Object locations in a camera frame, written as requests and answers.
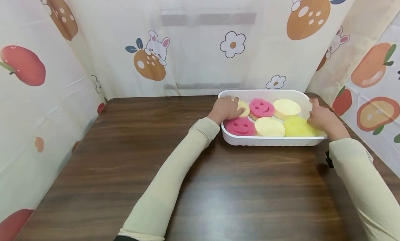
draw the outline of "flower print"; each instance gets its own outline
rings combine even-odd
[[[219,49],[225,52],[228,59],[231,59],[236,54],[241,54],[244,51],[245,40],[246,36],[242,33],[236,34],[234,31],[228,32],[225,35],[225,40],[219,45]]]
[[[267,89],[281,89],[285,85],[286,76],[275,75],[271,78],[271,81],[267,83],[265,88]]]

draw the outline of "arm sleeve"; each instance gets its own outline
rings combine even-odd
[[[355,139],[329,144],[330,158],[342,178],[370,241],[400,241],[400,206]]]
[[[192,164],[219,132],[209,118],[189,130],[134,206],[119,236],[139,241],[163,241],[182,182]]]

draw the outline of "pink smiley sponge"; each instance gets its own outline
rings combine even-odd
[[[225,129],[237,136],[255,136],[256,128],[254,122],[246,118],[235,118],[224,122]]]
[[[263,99],[253,99],[250,102],[250,117],[253,120],[263,117],[273,117],[274,113],[274,105]]]

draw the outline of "hand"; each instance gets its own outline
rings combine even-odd
[[[244,108],[238,108],[239,98],[232,100],[231,96],[226,98],[219,98],[215,101],[212,111],[207,116],[209,119],[213,120],[218,125],[226,119],[233,119],[239,117],[243,112]]]
[[[317,130],[324,131],[331,141],[350,138],[350,134],[339,118],[326,107],[319,105],[318,99],[310,99],[312,111],[308,124]]]

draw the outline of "yellow round sponge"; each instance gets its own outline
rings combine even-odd
[[[291,116],[297,116],[301,112],[301,107],[290,99],[278,99],[274,102],[274,116],[286,120]]]
[[[250,114],[250,107],[249,107],[249,105],[246,103],[246,102],[244,102],[244,101],[242,101],[242,100],[239,100],[239,102],[237,103],[237,110],[239,110],[240,108],[244,108],[244,112],[239,116],[239,117],[242,117],[242,118],[245,118],[245,117],[248,117],[249,116],[249,114]]]
[[[292,116],[283,122],[285,127],[286,137],[314,137],[318,134],[312,126],[307,123],[307,120],[302,117]]]
[[[255,123],[256,131],[261,136],[283,137],[285,136],[285,127],[277,120],[270,117],[259,118]]]

